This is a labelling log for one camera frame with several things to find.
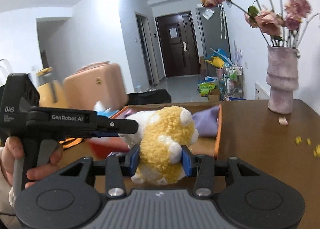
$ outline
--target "trigger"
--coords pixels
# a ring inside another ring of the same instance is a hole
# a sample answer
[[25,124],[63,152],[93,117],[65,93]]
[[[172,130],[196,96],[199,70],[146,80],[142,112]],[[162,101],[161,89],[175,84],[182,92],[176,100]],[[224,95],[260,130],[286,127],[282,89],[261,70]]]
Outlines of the trigger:
[[50,156],[59,147],[59,143],[54,139],[44,139],[41,141],[37,166],[43,166],[49,163]]

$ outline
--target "sleeve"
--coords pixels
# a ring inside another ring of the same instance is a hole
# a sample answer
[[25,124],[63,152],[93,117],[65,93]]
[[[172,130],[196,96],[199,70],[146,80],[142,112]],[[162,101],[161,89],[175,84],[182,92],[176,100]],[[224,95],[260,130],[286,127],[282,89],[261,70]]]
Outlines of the sleeve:
[[[3,148],[0,147],[0,161]],[[18,219],[15,217],[14,209],[10,205],[9,193],[11,186],[6,181],[0,169],[0,219],[8,229],[21,228]]]

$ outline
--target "black bag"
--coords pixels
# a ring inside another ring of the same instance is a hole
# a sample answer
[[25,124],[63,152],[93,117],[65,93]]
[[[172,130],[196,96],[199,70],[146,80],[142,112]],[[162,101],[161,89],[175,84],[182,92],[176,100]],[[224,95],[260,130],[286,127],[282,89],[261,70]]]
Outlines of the black bag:
[[127,105],[171,103],[171,96],[166,89],[147,91],[144,93],[129,93],[128,96],[129,101]]

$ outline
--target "gripper handle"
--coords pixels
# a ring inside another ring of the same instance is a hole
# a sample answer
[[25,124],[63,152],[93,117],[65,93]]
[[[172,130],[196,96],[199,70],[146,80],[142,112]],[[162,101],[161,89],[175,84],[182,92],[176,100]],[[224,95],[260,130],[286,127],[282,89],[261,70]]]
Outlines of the gripper handle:
[[25,189],[27,171],[30,168],[47,164],[51,154],[58,148],[59,143],[53,139],[21,139],[24,157],[16,159],[13,168],[13,192],[15,197]]

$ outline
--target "gray floor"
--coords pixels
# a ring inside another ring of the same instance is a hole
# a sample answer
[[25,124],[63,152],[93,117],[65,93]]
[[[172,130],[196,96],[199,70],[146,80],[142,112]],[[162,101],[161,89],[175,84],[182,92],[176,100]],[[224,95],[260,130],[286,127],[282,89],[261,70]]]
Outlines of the gray floor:
[[201,102],[208,101],[197,91],[198,76],[179,76],[163,79],[156,89],[166,89],[172,102]]

